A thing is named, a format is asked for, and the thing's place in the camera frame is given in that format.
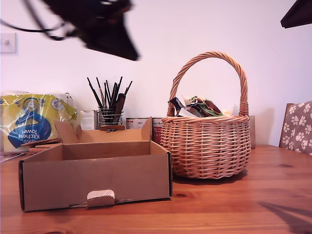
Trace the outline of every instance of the wooden tabletop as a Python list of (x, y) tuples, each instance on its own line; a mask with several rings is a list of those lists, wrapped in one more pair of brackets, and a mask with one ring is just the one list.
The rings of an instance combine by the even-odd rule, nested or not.
[(230, 178), (175, 178), (171, 200), (91, 210), (23, 213), (19, 159), (1, 164), (1, 234), (312, 233), (312, 156), (274, 146), (257, 146)]

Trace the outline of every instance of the basket handle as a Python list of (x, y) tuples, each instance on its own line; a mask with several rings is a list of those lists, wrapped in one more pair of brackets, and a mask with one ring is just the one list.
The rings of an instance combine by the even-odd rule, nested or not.
[[(223, 59), (227, 61), (238, 73), (239, 79), (240, 79), (240, 105), (239, 105), (239, 114), (240, 115), (248, 115), (248, 101), (247, 101), (247, 93), (248, 93), (248, 86), (247, 86), (247, 78), (245, 75), (245, 72), (243, 68), (239, 65), (238, 62), (236, 62), (231, 56), (222, 53), (222, 52), (205, 52), (203, 54), (197, 55), (196, 57), (192, 58), (190, 61), (188, 61), (182, 69), (179, 71), (177, 76), (174, 78), (174, 82), (170, 91), (170, 99), (176, 97), (176, 91), (177, 87), (183, 77), (183, 75), (187, 72), (187, 70), (192, 67), (195, 63), (207, 59), (207, 58), (218, 58)], [(169, 103), (167, 116), (173, 117), (175, 115), (175, 106), (171, 103)]]

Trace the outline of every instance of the light switch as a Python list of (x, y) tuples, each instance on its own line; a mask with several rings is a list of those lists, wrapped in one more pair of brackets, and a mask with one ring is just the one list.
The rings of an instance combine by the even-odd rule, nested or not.
[(16, 53), (16, 33), (1, 33), (1, 54)]

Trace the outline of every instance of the blue label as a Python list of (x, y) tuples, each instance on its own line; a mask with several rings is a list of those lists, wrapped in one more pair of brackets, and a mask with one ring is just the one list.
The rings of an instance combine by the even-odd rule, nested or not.
[(20, 126), (8, 135), (9, 141), (15, 148), (28, 142), (46, 140), (50, 136), (51, 125), (48, 120), (37, 114), (37, 109), (33, 108), (32, 103), (31, 108), (27, 108), (25, 114), (16, 121), (15, 125), (26, 123), (29, 119), (34, 119), (38, 123)]

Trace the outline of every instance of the open cardboard box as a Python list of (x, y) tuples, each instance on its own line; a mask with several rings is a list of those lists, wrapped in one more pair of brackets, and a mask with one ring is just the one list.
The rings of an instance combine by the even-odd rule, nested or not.
[(63, 144), (19, 162), (24, 211), (93, 207), (172, 196), (171, 154), (142, 129), (82, 131), (56, 122)]

